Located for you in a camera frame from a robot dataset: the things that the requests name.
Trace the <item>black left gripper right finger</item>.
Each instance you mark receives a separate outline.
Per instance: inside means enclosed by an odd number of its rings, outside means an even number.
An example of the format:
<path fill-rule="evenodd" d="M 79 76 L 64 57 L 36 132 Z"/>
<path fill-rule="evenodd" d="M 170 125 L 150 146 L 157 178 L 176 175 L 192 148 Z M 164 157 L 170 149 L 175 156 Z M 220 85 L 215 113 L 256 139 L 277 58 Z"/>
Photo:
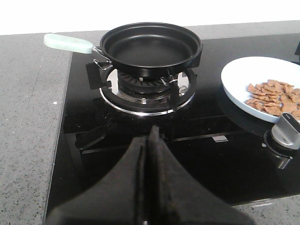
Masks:
<path fill-rule="evenodd" d="M 233 209 L 198 183 L 178 162 L 159 128 L 148 139 L 156 225 L 250 225 L 252 219 Z"/>

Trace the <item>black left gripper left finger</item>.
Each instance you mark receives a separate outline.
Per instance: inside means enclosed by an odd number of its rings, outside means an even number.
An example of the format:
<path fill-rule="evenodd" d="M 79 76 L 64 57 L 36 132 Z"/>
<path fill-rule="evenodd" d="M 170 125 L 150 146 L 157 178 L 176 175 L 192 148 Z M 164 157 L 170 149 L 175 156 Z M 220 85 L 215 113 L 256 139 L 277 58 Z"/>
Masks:
<path fill-rule="evenodd" d="M 133 138 L 111 171 L 82 194 L 54 208 L 47 225 L 143 225 L 145 137 Z"/>

